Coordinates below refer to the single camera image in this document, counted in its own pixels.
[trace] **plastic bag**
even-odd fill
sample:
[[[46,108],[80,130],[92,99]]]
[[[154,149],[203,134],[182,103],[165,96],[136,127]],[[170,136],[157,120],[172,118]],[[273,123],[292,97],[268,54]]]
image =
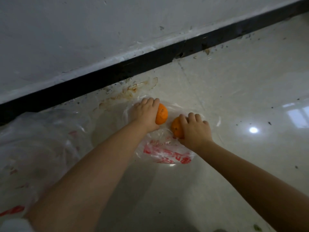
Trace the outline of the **plastic bag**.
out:
[[[25,213],[92,149],[90,118],[51,110],[24,113],[0,132],[0,217]]]
[[[132,101],[123,112],[124,124],[130,122],[130,110],[133,105],[140,102],[141,98]],[[180,114],[188,115],[191,111],[183,109],[177,104],[171,104],[166,101],[161,103],[168,110],[167,121],[160,125],[160,128],[156,131],[148,133],[141,141],[136,149],[136,154],[139,158],[144,160],[151,160],[157,163],[164,164],[188,164],[194,158],[195,153],[181,145],[177,138],[173,137],[173,133],[170,130],[172,121]]]

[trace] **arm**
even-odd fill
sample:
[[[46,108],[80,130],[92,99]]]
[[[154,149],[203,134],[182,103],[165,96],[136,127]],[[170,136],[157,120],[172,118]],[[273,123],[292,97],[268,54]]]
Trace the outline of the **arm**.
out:
[[[134,120],[99,144],[25,215],[36,231],[94,231],[133,151],[155,123],[160,100],[143,99]]]
[[[216,169],[277,231],[309,231],[309,198],[275,176],[215,144],[207,121],[180,115],[180,142]]]

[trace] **orange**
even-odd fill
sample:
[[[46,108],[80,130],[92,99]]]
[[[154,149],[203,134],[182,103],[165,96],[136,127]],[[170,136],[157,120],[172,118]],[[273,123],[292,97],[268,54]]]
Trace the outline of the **orange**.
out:
[[[184,138],[184,133],[183,133],[183,129],[182,129],[179,117],[173,120],[172,125],[171,125],[171,130],[176,138]]]
[[[155,123],[157,125],[161,125],[164,124],[167,119],[168,119],[168,110],[162,103],[160,103],[157,116],[155,118]]]

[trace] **wall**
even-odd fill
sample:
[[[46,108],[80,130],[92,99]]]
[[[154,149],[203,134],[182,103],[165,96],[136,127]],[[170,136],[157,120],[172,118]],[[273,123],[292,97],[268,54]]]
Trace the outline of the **wall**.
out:
[[[295,1],[0,0],[0,103]]]

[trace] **black baseboard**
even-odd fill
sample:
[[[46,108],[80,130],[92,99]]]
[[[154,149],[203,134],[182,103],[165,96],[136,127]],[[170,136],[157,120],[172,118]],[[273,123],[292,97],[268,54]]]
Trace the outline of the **black baseboard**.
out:
[[[285,7],[3,103],[0,105],[0,125],[8,123],[24,112],[45,110],[142,72],[160,67],[172,62],[175,58],[194,54],[307,11],[309,11],[309,0],[300,0]]]

